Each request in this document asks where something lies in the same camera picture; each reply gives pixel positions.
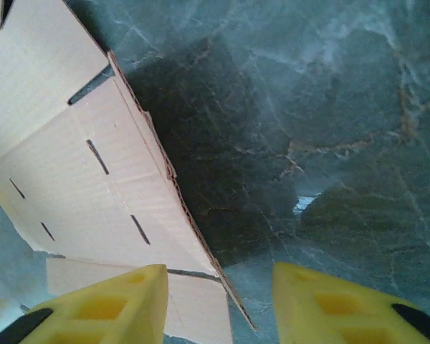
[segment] cardboard box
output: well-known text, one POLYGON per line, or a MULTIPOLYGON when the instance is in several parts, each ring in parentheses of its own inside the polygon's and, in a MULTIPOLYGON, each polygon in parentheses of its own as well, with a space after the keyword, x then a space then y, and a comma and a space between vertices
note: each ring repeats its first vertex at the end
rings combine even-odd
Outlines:
MULTIPOLYGON (((198 287, 210 297, 214 283, 223 285, 254 327, 113 54, 62 0, 14 0, 4 22, 1 12, 0 1, 0 204, 19 234, 35 250, 70 259, 219 277, 198 287), (109 64, 115 75, 69 104, 109 64)), ((228 317, 226 298, 211 311, 228 317)), ((173 333, 192 339, 192 331, 173 333)))

